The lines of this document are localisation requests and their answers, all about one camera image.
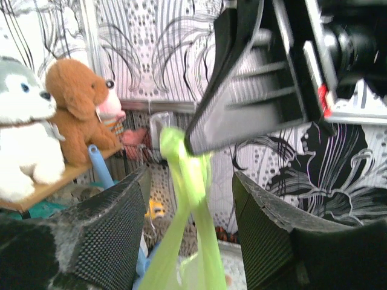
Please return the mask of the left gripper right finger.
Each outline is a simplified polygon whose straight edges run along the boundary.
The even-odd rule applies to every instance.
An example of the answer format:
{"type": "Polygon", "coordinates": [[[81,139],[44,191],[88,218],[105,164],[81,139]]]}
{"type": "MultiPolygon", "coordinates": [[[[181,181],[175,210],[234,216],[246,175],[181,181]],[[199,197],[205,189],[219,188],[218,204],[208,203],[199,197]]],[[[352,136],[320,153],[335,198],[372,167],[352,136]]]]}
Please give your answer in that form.
{"type": "Polygon", "coordinates": [[[349,227],[232,178],[249,289],[385,289],[386,220],[349,227]]]}

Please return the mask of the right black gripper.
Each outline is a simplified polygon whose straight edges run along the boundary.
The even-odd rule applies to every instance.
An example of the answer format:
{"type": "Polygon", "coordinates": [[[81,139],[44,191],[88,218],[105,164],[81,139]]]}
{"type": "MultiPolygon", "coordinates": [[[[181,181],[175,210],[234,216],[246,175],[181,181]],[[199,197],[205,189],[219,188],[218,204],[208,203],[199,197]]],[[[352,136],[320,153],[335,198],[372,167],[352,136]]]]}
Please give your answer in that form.
{"type": "Polygon", "coordinates": [[[273,1],[307,119],[386,124],[386,2],[273,1]]]}

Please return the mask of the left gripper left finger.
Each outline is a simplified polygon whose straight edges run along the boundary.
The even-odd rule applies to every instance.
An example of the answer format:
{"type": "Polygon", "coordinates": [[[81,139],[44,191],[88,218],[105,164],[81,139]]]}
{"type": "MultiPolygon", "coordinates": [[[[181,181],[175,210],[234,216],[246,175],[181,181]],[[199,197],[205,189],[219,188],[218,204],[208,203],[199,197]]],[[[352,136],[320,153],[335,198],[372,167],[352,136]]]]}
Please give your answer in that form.
{"type": "Polygon", "coordinates": [[[2,289],[131,289],[151,189],[146,166],[49,218],[1,218],[2,289]]]}

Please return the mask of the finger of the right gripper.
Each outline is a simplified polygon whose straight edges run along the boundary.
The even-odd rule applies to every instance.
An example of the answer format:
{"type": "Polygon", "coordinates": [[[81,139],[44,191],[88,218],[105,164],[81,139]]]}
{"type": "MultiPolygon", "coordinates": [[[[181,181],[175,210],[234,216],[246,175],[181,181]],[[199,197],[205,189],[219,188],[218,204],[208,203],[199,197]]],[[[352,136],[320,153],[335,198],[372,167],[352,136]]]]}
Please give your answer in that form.
{"type": "Polygon", "coordinates": [[[307,122],[283,1],[238,1],[214,32],[213,72],[185,134],[191,154],[307,122]]]}

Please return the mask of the green plastic trash bag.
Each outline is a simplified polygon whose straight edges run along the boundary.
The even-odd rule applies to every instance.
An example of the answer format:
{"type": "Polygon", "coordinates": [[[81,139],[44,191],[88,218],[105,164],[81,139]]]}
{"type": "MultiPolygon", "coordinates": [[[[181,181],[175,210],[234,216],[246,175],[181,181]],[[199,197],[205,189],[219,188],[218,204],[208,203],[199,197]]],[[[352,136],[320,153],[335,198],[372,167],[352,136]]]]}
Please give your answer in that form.
{"type": "Polygon", "coordinates": [[[207,203],[211,185],[210,155],[191,155],[184,144],[184,132],[164,127],[160,152],[167,160],[178,199],[177,211],[161,240],[140,289],[227,289],[213,218],[207,203]],[[188,217],[197,229],[198,251],[177,262],[188,217]]]}

